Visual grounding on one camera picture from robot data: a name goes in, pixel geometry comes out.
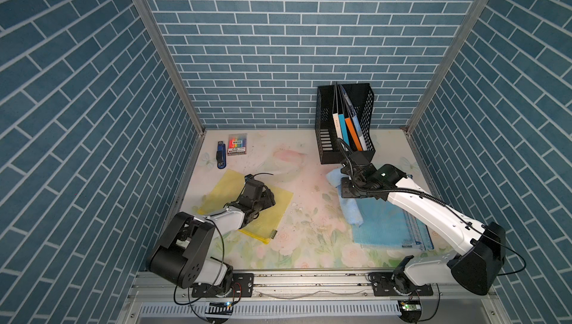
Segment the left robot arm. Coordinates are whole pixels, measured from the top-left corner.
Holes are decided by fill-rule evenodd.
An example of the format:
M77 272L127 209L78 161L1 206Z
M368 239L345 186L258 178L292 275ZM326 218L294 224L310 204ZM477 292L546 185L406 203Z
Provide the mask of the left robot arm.
M275 204L273 192L263 182L254 175L245 176L236 200L222 209L206 216L174 215L147 258L148 270L178 288L208 285L216 295L227 294L232 286L232 266L223 259L208 258L212 241L222 241L225 234L243 229Z

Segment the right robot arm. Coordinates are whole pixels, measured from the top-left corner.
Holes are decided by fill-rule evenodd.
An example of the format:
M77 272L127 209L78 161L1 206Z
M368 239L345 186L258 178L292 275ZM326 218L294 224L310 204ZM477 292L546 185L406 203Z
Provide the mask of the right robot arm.
M460 285L472 294L486 295L501 273L506 258L506 231L483 224L425 192L397 167L376 168L362 153L344 151L342 196L384 200L405 210L434 230L451 247L445 255L405 257L394 269L391 283L403 295L430 284Z

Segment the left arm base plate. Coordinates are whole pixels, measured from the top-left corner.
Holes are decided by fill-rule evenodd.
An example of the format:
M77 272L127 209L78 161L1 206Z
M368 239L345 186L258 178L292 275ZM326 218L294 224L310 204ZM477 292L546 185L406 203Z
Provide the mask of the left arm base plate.
M192 298L226 298L239 297L249 298L253 294L254 287L253 273L234 273L232 276L225 276L219 286L209 284L193 284L191 286Z

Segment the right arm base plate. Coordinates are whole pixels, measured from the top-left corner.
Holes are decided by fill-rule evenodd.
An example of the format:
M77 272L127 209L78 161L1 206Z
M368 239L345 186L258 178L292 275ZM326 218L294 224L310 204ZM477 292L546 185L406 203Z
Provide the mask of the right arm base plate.
M432 297L431 285L414 286L412 289L399 289L393 282L391 272L372 272L366 274L375 297Z

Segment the yellow mesh document bag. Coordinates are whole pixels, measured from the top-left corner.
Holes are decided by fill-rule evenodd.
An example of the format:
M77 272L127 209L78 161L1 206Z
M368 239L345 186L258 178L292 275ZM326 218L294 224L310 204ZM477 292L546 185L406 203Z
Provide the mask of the yellow mesh document bag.
M227 170L214 189L203 198L198 214L208 215L222 209L224 205L238 197L243 185L243 174ZM269 189L275 197L275 206L263 210L257 219L239 230L264 244L269 244L274 239L286 209L293 199L293 194L289 191L275 186L270 186Z

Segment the light blue cleaning cloth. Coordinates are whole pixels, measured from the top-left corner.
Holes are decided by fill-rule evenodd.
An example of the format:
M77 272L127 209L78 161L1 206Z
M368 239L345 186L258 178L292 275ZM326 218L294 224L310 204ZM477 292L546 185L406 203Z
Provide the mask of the light blue cleaning cloth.
M329 184L337 190L339 204L346 222L350 225L360 227L363 224L363 216L360 213L356 200L354 198L342 197L342 180L346 178L347 176L341 173L340 168L334 169L326 175Z

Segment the blue mesh document bag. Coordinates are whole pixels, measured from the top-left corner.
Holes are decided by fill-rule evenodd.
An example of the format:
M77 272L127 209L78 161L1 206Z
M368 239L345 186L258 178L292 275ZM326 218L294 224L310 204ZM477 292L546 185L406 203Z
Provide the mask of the blue mesh document bag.
M358 199L356 202L363 216L360 227L352 226L352 237L356 244L419 249L408 228L408 212L375 198Z

